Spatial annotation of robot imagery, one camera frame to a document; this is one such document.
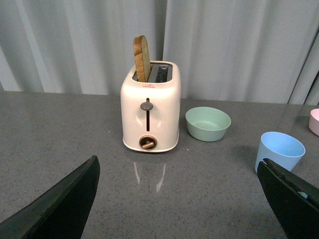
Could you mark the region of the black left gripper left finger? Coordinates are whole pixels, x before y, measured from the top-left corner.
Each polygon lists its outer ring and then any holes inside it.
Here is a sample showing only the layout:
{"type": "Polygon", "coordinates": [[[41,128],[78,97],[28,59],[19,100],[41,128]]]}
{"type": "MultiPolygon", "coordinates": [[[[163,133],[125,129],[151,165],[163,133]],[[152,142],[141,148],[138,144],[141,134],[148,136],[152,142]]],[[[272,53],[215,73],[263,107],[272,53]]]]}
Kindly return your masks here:
{"type": "Polygon", "coordinates": [[[81,164],[28,206],[3,221],[2,239],[79,239],[96,197],[97,156],[81,164]]]}

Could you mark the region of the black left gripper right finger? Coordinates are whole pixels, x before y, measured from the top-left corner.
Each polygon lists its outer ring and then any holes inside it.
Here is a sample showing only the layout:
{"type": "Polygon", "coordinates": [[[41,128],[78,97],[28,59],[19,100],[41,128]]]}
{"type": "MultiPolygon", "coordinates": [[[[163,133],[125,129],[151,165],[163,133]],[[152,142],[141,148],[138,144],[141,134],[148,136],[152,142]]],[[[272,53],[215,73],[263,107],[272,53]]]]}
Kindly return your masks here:
{"type": "Polygon", "coordinates": [[[319,189],[267,158],[259,162],[257,175],[287,238],[317,239],[319,189]]]}

